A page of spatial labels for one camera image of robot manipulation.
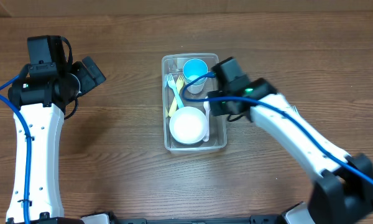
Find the pink plastic spoon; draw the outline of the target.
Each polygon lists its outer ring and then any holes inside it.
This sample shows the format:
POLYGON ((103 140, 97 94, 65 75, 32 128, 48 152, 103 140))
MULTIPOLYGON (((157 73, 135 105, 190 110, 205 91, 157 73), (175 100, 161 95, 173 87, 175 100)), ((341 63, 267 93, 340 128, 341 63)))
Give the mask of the pink plastic spoon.
POLYGON ((210 103, 208 101, 204 101, 203 102, 203 107, 205 109, 205 116, 206 116, 206 121, 207 121, 207 130, 206 130, 206 134, 203 138, 203 141, 208 142, 208 140, 210 138, 210 111, 211 111, 210 103))

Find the blue plastic cup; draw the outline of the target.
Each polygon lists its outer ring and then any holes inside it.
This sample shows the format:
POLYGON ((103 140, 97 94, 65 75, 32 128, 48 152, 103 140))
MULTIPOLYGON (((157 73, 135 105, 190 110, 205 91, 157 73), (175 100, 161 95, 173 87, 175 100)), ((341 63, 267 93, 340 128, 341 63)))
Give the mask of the blue plastic cup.
POLYGON ((207 64, 198 58, 188 60, 183 66, 185 80, 189 82, 196 80, 198 77, 208 73, 207 64))

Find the yellow plastic fork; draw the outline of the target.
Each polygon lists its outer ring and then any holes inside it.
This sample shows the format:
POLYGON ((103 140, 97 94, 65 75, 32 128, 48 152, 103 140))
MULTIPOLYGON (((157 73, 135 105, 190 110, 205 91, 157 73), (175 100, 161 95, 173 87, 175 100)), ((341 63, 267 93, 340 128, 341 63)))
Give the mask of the yellow plastic fork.
MULTIPOLYGON (((179 75, 178 78, 177 78, 177 82, 176 82, 177 93, 180 93, 181 89, 183 88, 183 85, 184 85, 183 75, 179 75)), ((174 114, 174 112, 176 112, 177 107, 178 107, 177 99, 174 98, 173 101, 172 101, 171 107, 168 111, 168 115, 170 117, 174 114)))

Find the light blue plastic fork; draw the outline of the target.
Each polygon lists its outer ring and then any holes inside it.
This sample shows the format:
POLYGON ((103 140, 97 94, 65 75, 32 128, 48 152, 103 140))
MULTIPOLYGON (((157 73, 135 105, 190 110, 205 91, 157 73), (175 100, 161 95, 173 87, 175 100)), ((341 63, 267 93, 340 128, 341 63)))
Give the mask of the light blue plastic fork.
POLYGON ((183 108, 184 104, 183 104, 182 99, 180 98, 179 92, 177 91, 177 86, 176 86, 175 80, 173 79, 173 76, 171 74, 167 74, 166 79, 167 79, 168 86, 173 90, 173 93, 174 93, 174 96, 177 102, 177 106, 179 108, 183 108))

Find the green plastic fork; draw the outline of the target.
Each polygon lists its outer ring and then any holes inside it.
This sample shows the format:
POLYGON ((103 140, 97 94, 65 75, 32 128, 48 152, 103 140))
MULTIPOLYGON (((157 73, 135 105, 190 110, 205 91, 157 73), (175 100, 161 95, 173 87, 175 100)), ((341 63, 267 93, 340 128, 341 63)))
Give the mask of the green plastic fork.
POLYGON ((293 110, 294 112, 296 112, 297 114, 299 113, 298 110, 297 110, 297 107, 294 106, 294 105, 292 105, 292 110, 293 110))

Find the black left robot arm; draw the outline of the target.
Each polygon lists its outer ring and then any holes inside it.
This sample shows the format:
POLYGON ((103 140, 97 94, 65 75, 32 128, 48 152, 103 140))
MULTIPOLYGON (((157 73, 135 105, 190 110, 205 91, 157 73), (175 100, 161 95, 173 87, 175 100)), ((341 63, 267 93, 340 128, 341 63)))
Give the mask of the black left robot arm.
POLYGON ((14 190, 7 223, 65 223, 60 196, 58 160, 64 114, 57 106, 24 106, 14 114, 17 154, 14 190))

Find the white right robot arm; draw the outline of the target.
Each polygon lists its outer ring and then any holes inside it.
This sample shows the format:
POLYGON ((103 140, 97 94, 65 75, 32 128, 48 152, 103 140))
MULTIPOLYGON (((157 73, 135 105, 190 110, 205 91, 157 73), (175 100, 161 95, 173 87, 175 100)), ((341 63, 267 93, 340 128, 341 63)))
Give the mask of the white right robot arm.
POLYGON ((313 191, 278 223, 356 223, 373 212, 373 163, 351 156, 305 121, 267 80, 231 81, 207 97, 213 115, 243 114, 300 164, 313 191))

